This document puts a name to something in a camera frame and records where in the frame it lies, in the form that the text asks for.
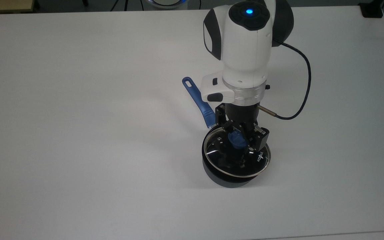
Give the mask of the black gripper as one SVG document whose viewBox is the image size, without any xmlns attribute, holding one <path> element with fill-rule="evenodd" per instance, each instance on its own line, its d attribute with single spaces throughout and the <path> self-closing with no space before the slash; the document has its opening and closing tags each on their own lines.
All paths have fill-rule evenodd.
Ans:
<svg viewBox="0 0 384 240">
<path fill-rule="evenodd" d="M 245 128 L 245 140 L 247 147 L 254 151 L 261 151 L 267 144 L 270 131 L 258 125 L 258 104 L 239 106 L 235 104 L 220 104 L 215 108 L 215 123 L 227 133 L 234 131 L 233 123 L 249 123 Z"/>
</svg>

